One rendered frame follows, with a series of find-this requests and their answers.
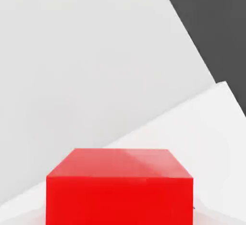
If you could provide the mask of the white grey gripper right finger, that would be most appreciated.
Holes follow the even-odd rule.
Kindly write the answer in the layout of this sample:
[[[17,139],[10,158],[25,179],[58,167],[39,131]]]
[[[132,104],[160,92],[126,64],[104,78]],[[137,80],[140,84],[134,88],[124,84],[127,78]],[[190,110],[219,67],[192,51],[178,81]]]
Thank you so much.
[[[211,211],[197,205],[193,208],[193,225],[217,225],[217,220],[211,216]]]

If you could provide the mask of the white grey gripper left finger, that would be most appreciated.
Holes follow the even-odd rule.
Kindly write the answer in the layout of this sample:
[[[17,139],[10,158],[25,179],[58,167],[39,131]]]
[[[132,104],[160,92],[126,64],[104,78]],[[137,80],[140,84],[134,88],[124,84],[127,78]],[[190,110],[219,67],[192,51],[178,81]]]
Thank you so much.
[[[23,225],[46,225],[45,210],[37,209],[28,212],[24,217]]]

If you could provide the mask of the small red cube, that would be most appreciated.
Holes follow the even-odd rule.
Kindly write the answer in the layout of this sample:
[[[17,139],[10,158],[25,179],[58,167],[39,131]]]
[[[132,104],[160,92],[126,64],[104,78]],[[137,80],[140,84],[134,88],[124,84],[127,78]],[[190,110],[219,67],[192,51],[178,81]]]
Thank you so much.
[[[166,149],[74,149],[47,175],[46,225],[193,225],[193,178]]]

